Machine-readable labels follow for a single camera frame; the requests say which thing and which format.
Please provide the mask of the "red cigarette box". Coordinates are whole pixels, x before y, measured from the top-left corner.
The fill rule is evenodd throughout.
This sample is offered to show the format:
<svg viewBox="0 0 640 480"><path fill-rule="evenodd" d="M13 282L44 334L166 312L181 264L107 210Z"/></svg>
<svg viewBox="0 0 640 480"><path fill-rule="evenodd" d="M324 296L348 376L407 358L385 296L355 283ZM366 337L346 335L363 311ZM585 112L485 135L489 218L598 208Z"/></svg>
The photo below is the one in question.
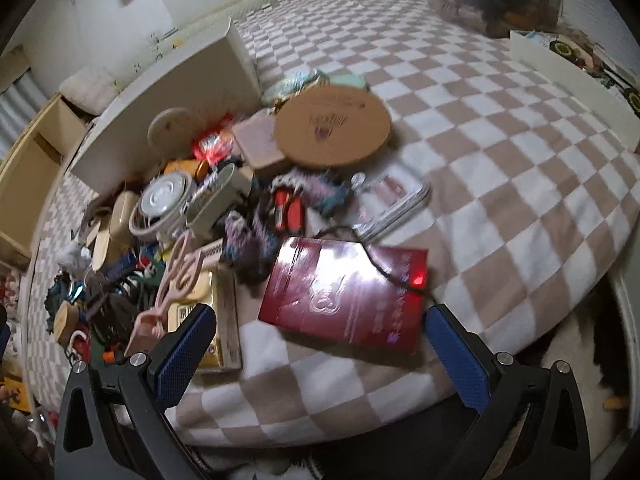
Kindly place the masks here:
<svg viewBox="0 0 640 480"><path fill-rule="evenodd" d="M405 354L418 351L428 251L346 240L286 240L258 318L289 333Z"/></svg>

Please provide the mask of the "checkered beige white blanket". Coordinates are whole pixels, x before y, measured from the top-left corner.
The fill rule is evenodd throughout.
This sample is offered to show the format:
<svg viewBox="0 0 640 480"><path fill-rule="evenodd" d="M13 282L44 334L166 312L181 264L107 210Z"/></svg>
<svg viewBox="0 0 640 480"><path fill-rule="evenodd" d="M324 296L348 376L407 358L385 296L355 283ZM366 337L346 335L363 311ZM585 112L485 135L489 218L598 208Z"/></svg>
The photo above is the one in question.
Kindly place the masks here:
<svg viewBox="0 0 640 480"><path fill-rule="evenodd" d="M428 282L491 349L518 352L612 266L639 215L639 159L508 45L425 0L280 0L239 24L259 78L357 74L385 103L398 155L431 183L385 243L424 248ZM239 376L195 379L168 419L183 441L271 448L356 436L450 396L431 349L395 366L257 317L239 288Z"/></svg>

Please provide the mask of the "clear plastic case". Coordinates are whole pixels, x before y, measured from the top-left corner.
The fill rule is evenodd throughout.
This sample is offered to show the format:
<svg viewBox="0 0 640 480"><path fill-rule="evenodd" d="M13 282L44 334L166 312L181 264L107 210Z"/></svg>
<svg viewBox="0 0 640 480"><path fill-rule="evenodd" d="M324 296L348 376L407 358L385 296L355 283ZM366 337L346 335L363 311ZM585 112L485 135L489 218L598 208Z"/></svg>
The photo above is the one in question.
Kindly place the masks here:
<svg viewBox="0 0 640 480"><path fill-rule="evenodd" d="M431 192L431 185L424 180L410 177L407 181L400 174L388 172L377 177L367 177L357 172L350 179L357 220L352 226L356 235L367 242L387 231L424 203Z"/></svg>

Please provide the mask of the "multicolour knitted pouch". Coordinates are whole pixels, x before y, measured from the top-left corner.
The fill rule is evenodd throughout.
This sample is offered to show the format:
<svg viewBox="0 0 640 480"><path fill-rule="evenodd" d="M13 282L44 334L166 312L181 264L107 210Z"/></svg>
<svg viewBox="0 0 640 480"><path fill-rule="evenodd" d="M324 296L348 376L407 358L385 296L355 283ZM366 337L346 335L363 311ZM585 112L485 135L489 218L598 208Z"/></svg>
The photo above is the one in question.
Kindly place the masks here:
<svg viewBox="0 0 640 480"><path fill-rule="evenodd" d="M283 241L307 234L306 213L329 219L351 195L349 185L329 171L293 168L279 174L259 190L247 210L226 215L220 261L242 284L265 281Z"/></svg>

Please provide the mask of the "red snack packet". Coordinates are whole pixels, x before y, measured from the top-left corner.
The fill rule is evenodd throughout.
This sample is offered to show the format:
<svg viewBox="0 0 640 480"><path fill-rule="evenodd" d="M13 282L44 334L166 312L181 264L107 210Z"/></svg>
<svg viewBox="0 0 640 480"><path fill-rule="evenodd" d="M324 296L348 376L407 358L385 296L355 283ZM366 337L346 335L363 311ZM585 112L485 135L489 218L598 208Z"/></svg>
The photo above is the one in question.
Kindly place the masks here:
<svg viewBox="0 0 640 480"><path fill-rule="evenodd" d="M197 160L206 160L213 167L228 158L234 145L232 127L235 117L226 113L215 125L207 126L191 143L191 151Z"/></svg>

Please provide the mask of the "wooden bedside shelf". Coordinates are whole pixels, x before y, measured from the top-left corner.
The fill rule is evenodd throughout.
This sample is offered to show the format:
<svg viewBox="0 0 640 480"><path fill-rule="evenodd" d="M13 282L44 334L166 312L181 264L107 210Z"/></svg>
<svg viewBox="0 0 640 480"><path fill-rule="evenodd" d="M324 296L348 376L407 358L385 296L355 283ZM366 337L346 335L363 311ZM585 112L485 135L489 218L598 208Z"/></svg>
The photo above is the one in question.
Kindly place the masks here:
<svg viewBox="0 0 640 480"><path fill-rule="evenodd" d="M1 262L24 271L37 224L64 162L79 148L87 123L60 94L38 112L1 164Z"/></svg>

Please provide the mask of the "pink notebook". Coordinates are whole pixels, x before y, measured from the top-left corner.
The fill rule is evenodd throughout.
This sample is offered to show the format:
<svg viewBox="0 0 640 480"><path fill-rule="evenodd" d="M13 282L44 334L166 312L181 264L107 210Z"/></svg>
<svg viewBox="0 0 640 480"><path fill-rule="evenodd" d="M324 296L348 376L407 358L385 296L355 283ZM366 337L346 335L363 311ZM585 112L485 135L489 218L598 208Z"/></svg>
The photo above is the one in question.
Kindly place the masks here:
<svg viewBox="0 0 640 480"><path fill-rule="evenodd" d="M291 167L274 138L276 118L254 116L232 127L235 144L258 179L271 179Z"/></svg>

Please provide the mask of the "round cork board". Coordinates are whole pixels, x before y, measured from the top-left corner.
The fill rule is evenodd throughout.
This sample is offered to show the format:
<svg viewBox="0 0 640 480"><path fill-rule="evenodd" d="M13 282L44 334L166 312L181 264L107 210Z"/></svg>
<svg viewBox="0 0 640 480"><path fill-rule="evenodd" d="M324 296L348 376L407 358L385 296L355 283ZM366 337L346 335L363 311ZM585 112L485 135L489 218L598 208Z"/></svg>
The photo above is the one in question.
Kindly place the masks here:
<svg viewBox="0 0 640 480"><path fill-rule="evenodd" d="M392 120L372 92L349 86L312 87L288 100L276 116L278 149L298 166L352 166L390 138Z"/></svg>

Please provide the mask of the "white fluffy pillow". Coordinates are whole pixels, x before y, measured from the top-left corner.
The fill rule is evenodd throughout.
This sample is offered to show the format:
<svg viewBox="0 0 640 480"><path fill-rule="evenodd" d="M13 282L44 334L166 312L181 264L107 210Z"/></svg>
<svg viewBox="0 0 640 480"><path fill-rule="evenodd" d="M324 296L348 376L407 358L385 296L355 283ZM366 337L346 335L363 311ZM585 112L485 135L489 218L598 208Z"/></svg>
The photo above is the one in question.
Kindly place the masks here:
<svg viewBox="0 0 640 480"><path fill-rule="evenodd" d="M119 91L113 75L104 67L85 66L58 86L58 92L83 112L99 116Z"/></svg>

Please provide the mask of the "white cardboard shoe box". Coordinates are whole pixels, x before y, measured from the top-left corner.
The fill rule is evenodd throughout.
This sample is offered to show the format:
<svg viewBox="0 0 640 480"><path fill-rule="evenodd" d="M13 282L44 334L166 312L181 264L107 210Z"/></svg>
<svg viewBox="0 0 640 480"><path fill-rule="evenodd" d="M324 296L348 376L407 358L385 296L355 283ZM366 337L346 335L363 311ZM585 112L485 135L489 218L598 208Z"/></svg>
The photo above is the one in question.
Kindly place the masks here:
<svg viewBox="0 0 640 480"><path fill-rule="evenodd" d="M148 140L149 126L185 108L203 127L258 110L262 90L252 57L232 21L191 37L120 92L88 133L70 172L94 192L148 176L167 158Z"/></svg>

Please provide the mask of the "white box lid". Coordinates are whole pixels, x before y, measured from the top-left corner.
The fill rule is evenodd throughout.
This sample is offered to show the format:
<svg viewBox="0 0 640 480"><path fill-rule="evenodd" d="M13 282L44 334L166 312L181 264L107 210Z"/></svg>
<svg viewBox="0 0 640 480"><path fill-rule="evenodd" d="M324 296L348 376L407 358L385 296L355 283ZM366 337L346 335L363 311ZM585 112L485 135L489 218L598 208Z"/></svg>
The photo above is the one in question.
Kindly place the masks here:
<svg viewBox="0 0 640 480"><path fill-rule="evenodd" d="M605 122L624 148L639 153L640 122L628 104L617 99L586 72L563 60L539 42L514 30L510 32L510 41L513 61L533 68L570 92L592 114Z"/></svg>

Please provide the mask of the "light floral drawstring pouch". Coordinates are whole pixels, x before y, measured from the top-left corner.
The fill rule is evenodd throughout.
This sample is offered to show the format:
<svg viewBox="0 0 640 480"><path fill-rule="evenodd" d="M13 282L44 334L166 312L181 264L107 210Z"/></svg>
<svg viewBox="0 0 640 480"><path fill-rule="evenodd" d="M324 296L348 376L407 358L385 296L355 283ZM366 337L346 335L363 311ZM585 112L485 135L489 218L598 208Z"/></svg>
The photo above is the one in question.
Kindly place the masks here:
<svg viewBox="0 0 640 480"><path fill-rule="evenodd" d="M275 106L291 99L299 92L316 84L327 84L329 76L322 70L307 70L306 72L298 72L293 75L284 77L280 81L273 84L262 94L262 104L268 107Z"/></svg>

